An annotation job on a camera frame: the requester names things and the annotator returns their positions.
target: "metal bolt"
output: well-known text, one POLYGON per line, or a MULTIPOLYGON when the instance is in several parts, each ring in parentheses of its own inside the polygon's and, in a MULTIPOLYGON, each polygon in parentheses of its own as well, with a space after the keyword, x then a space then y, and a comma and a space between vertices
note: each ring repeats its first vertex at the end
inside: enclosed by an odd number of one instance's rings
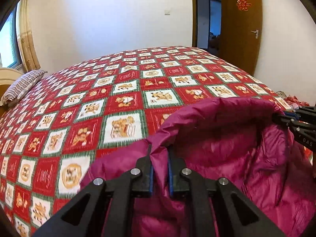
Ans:
POLYGON ((103 179, 102 178, 96 178, 93 180, 93 184, 94 185, 101 185, 103 183, 103 179))
POLYGON ((192 170, 189 169, 189 168, 184 168, 184 169, 182 169, 182 174, 184 174, 184 175, 189 175, 189 174, 191 174, 191 173, 192 173, 192 170))
POLYGON ((219 183, 220 183, 221 185, 227 185, 227 184, 229 183, 229 181, 228 181, 227 178, 222 177, 222 178, 219 179, 219 183))
POLYGON ((132 174, 132 175, 138 175, 138 174, 140 174, 140 169, 138 169, 138 168, 133 168, 133 169, 131 169, 131 174, 132 174))

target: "striped pillowcase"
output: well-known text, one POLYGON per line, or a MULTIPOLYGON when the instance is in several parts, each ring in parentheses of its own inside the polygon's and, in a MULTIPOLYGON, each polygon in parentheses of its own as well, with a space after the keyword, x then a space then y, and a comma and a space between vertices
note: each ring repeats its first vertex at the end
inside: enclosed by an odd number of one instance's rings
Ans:
POLYGON ((7 91, 2 96, 2 103, 9 104, 9 106, 17 104, 23 99, 28 91, 43 78, 45 73, 47 73, 47 71, 35 69, 19 77, 13 84, 9 86, 7 91))

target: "down sleeping bag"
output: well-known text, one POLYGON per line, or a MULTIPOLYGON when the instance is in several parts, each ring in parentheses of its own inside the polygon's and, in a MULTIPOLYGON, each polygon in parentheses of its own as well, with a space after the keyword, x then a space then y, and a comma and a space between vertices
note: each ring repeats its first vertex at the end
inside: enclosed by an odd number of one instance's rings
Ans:
POLYGON ((146 139, 96 160, 81 182, 110 180, 146 156, 155 171, 154 195, 135 199, 132 236, 188 236, 185 205, 169 197, 167 149, 203 177, 232 181, 287 236, 298 237, 315 213, 316 184, 303 146, 271 121, 281 109, 262 99, 203 100, 173 113, 146 139))

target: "red patterned bedspread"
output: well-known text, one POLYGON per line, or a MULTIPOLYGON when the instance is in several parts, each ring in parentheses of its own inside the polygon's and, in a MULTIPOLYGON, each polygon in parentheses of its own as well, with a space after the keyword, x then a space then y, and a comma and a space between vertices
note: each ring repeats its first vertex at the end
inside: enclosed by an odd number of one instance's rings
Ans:
POLYGON ((0 204, 30 236, 76 194, 95 159, 153 134, 182 106, 217 96, 290 109, 254 77, 198 48, 125 51, 52 74, 0 119, 0 204))

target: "curtain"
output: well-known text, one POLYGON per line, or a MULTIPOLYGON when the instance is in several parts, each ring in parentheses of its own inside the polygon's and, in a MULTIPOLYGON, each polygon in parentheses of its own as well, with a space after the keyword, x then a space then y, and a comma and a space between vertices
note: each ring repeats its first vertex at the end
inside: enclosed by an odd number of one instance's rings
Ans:
POLYGON ((28 18, 29 0, 20 0, 16 10, 16 36, 23 66, 27 72, 40 69, 28 18))

